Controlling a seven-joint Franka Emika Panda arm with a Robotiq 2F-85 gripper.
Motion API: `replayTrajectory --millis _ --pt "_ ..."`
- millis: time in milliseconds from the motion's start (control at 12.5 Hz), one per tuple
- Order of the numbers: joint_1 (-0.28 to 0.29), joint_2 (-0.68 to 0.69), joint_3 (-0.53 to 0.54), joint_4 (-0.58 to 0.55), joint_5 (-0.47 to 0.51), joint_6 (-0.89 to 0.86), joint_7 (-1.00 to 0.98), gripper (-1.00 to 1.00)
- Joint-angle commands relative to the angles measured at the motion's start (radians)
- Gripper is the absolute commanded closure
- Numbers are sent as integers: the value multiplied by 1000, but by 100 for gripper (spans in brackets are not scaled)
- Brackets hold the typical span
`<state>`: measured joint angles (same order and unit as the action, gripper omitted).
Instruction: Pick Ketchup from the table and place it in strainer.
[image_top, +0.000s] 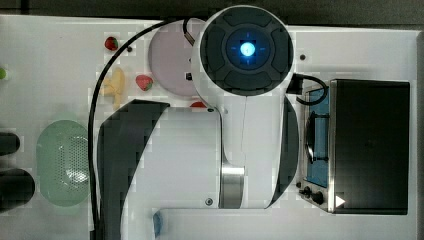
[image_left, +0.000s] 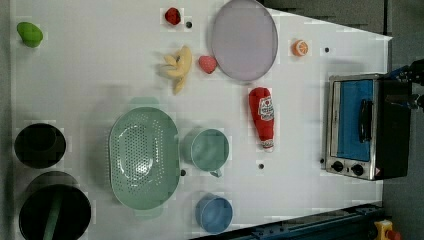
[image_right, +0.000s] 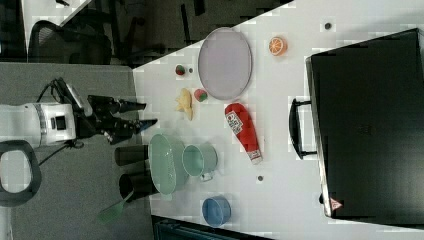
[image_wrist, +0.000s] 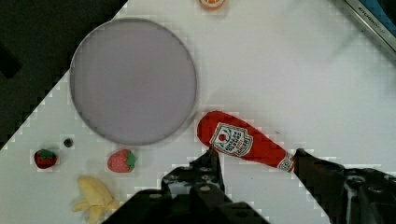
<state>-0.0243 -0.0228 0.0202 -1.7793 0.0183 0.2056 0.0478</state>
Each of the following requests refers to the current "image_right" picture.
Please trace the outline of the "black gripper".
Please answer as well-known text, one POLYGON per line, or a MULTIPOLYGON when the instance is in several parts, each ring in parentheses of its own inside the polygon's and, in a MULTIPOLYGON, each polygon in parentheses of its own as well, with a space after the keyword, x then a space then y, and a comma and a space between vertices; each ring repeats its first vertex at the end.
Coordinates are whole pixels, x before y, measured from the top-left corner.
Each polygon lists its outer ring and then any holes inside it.
POLYGON ((116 113, 144 110, 145 103, 96 95, 89 95, 88 102, 93 113, 91 116, 76 118, 78 139, 90 138, 99 134, 104 135, 107 141, 114 145, 130 139, 135 133, 139 134, 158 122, 157 119, 135 121, 115 117, 116 113))

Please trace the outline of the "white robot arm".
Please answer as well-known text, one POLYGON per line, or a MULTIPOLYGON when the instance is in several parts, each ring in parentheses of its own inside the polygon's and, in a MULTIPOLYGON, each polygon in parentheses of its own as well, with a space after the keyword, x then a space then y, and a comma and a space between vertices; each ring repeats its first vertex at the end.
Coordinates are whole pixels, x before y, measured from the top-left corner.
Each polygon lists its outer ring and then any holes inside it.
POLYGON ((25 160, 30 180, 16 191, 3 184, 1 205, 17 207, 37 194, 42 181, 37 148, 75 147, 78 141, 95 135, 105 136, 111 145, 121 143, 157 123, 155 119, 127 120, 117 116, 144 108, 143 103, 94 95, 86 102, 64 97, 59 103, 2 105, 1 160, 25 160))

